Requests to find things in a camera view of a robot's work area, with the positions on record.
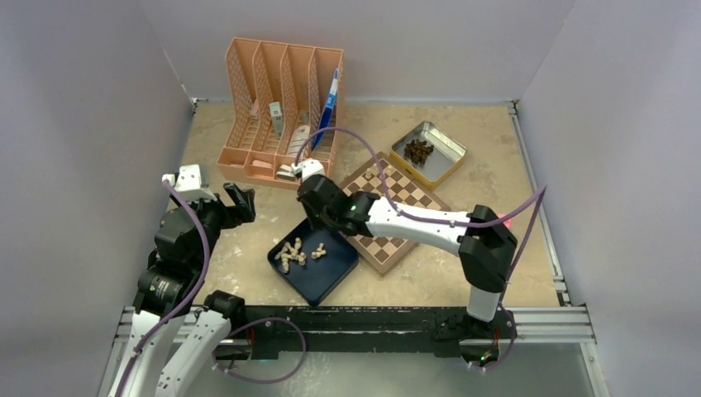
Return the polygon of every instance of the white wall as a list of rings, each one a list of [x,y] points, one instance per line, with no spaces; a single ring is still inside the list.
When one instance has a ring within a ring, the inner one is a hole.
[[[348,99],[520,98],[574,0],[141,0],[188,94],[231,100],[235,36],[346,50]]]
[[[614,396],[701,390],[701,3],[579,0],[519,109]]]
[[[0,388],[95,395],[191,112],[137,0],[0,5]]]

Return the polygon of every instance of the wooden chessboard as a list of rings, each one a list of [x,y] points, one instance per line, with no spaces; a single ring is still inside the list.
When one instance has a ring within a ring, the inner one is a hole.
[[[422,208],[430,208],[441,211],[450,211],[451,208],[443,203],[434,193],[429,191],[417,180],[396,166],[383,152],[377,155],[383,168],[388,165],[392,172],[386,175],[389,197],[396,203],[405,203]],[[358,190],[377,193],[383,195],[382,180],[379,175],[368,175],[367,169],[374,165],[374,159],[366,161],[353,174],[346,178],[339,187],[346,194],[354,193]],[[363,258],[370,264],[377,273],[382,276],[387,274],[405,255],[407,255],[416,245],[416,242],[404,240],[396,237],[348,237],[348,242],[355,247]]]

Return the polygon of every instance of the beige tabletop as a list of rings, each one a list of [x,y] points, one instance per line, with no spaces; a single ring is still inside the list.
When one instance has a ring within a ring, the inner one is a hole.
[[[505,107],[347,105],[348,127],[367,139],[375,151],[389,147],[419,122],[434,122],[468,149],[465,163],[434,193],[453,211],[470,211],[475,204],[507,213],[531,195],[511,117]],[[209,167],[212,190],[225,197],[226,182],[217,168],[217,157],[233,123],[231,104],[200,104],[183,157],[183,164]],[[350,136],[341,138],[332,178],[341,182],[370,153]],[[237,294],[247,304],[307,304],[277,275],[266,256],[281,237],[304,219],[304,211],[292,190],[239,184],[255,189],[257,218],[253,223],[222,232],[212,253],[207,282],[196,298],[215,289]],[[228,197],[224,202],[231,205]],[[530,212],[513,220],[512,231],[519,242]],[[384,277],[364,260],[331,292],[322,305],[372,306],[463,306],[470,285],[460,261],[444,251],[419,245]],[[546,244],[540,225],[533,230],[528,246],[508,286],[507,306],[558,306]]]

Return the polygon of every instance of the dark blue tray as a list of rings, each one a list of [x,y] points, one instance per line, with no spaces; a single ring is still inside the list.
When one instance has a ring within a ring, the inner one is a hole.
[[[275,260],[275,255],[282,250],[285,242],[294,245],[296,237],[302,239],[300,251],[307,254],[306,265],[300,266],[296,261],[290,261],[289,273],[285,274],[283,262]],[[327,254],[313,259],[312,252],[317,250],[320,242],[324,243]],[[358,264],[358,251],[341,234],[327,229],[312,230],[309,221],[304,219],[268,252],[268,262],[304,300],[318,306]]]

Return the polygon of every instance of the wire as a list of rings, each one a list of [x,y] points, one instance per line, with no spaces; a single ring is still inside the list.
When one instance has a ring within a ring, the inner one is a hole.
[[[357,138],[364,146],[365,148],[370,152],[372,155],[372,158],[377,165],[377,168],[379,170],[379,177],[382,180],[382,186],[384,188],[384,197],[387,199],[389,202],[389,205],[396,211],[399,215],[404,216],[406,218],[412,219],[413,221],[418,221],[418,222],[429,222],[429,223],[439,223],[443,225],[456,225],[456,226],[462,226],[462,227],[474,227],[474,228],[486,228],[486,227],[493,227],[496,225],[500,225],[505,223],[507,220],[517,216],[519,213],[522,213],[526,208],[530,207],[531,204],[535,203],[533,206],[533,213],[531,214],[531,219],[528,222],[528,226],[526,228],[526,233],[523,235],[523,240],[521,241],[521,246],[518,248],[516,251],[516,254],[513,256],[513,260],[511,262],[511,265],[508,267],[507,270],[507,275],[506,275],[506,283],[508,285],[508,281],[511,278],[511,275],[513,274],[513,271],[516,269],[516,265],[518,264],[518,261],[521,259],[521,255],[523,253],[523,249],[526,247],[526,243],[528,243],[528,238],[531,236],[531,232],[533,230],[533,226],[536,223],[536,219],[538,216],[538,213],[540,212],[542,201],[543,201],[543,196],[545,195],[546,192],[546,185],[541,186],[536,190],[533,195],[528,198],[523,204],[518,206],[516,209],[514,209],[512,212],[507,213],[506,215],[494,219],[493,221],[488,221],[488,222],[482,222],[482,223],[474,223],[474,222],[462,222],[462,221],[450,221],[446,219],[438,219],[438,218],[425,218],[425,217],[419,217],[417,215],[412,215],[411,213],[407,213],[406,211],[403,211],[401,208],[398,207],[398,205],[392,201],[392,199],[389,196],[389,187],[387,186],[387,180],[384,177],[384,172],[383,167],[379,162],[379,159],[375,152],[373,151],[372,147],[370,146],[370,143],[366,141],[362,136],[358,135],[357,133],[347,129],[347,128],[342,128],[342,127],[325,127],[317,130],[313,134],[309,135],[307,140],[300,146],[299,151],[297,152],[297,156],[294,158],[294,164],[296,165],[299,162],[299,158],[302,155],[302,152],[304,150],[304,147],[307,146],[307,144],[314,139],[315,136],[322,134],[327,131],[340,131],[340,132],[345,132],[346,134],[349,134],[355,138]],[[504,306],[502,305],[503,297],[506,294],[506,288],[504,288],[504,291],[499,295],[499,300],[497,307],[499,310],[503,311],[506,313],[508,320],[512,324],[513,331],[511,332],[511,337],[508,342],[508,346],[506,348],[506,351],[504,354],[500,356],[498,360],[496,360],[492,365],[489,367],[482,367],[479,368],[480,371],[486,371],[488,368],[492,370],[493,368],[499,366],[504,359],[509,355],[513,348],[513,343],[516,341],[516,322],[513,319],[513,315],[507,311]]]
[[[296,374],[297,371],[299,371],[299,368],[302,367],[302,364],[304,363],[304,359],[307,358],[307,341],[304,339],[304,334],[302,333],[302,330],[299,329],[299,327],[297,325],[295,325],[293,322],[289,321],[288,319],[281,318],[281,317],[261,318],[261,319],[252,321],[252,322],[247,323],[246,325],[244,325],[242,327],[235,329],[229,335],[232,337],[241,331],[244,331],[244,330],[251,328],[255,325],[258,325],[260,323],[266,323],[268,321],[279,321],[281,323],[288,324],[290,327],[294,328],[295,331],[297,331],[297,334],[299,335],[299,339],[302,341],[302,356],[299,357],[299,361],[297,362],[297,365],[287,375],[280,376],[279,378],[276,378],[276,379],[269,379],[268,380],[268,379],[250,378],[249,376],[246,376],[246,375],[237,374],[233,371],[229,371],[223,365],[219,364],[219,362],[217,362],[217,356],[214,354],[214,352],[212,352],[212,360],[214,361],[214,368],[213,369],[217,369],[217,370],[219,370],[227,375],[233,376],[235,378],[245,380],[246,382],[257,383],[259,385],[272,385],[273,383],[278,383],[278,382],[282,382],[283,380],[287,380],[287,379],[291,378],[292,375]]]
[[[203,249],[202,273],[200,274],[193,289],[190,291],[189,294],[187,294],[187,296],[185,296],[183,301],[180,302],[178,306],[175,306],[175,308],[171,310],[170,313],[166,314],[156,325],[154,325],[149,330],[149,332],[147,332],[143,337],[141,337],[141,340],[136,344],[136,346],[134,347],[134,354],[132,354],[131,357],[129,357],[129,361],[124,367],[124,372],[122,373],[122,378],[119,380],[119,384],[117,385],[117,392],[114,397],[122,396],[122,392],[126,387],[126,381],[129,379],[129,375],[134,369],[134,364],[136,364],[136,358],[141,354],[141,351],[143,351],[146,343],[149,341],[149,339],[151,339],[151,337],[153,337],[156,331],[163,327],[171,318],[175,317],[176,314],[180,313],[185,308],[185,306],[187,306],[193,301],[199,290],[204,285],[204,278],[207,275],[207,271],[209,270],[209,242],[207,241],[207,234],[205,234],[204,232],[204,227],[202,226],[202,223],[199,222],[197,214],[193,211],[192,208],[190,208],[188,202],[183,198],[183,196],[180,195],[180,193],[178,193],[177,190],[175,190],[173,186],[170,185],[170,183],[168,183],[168,181],[164,180],[163,186],[165,186],[165,188],[170,192],[170,195],[173,196],[173,198],[175,198],[175,200],[180,204],[180,206],[185,209],[185,212],[190,216],[190,219],[192,219],[193,223],[195,224],[195,227],[199,232],[200,239],[202,240]]]

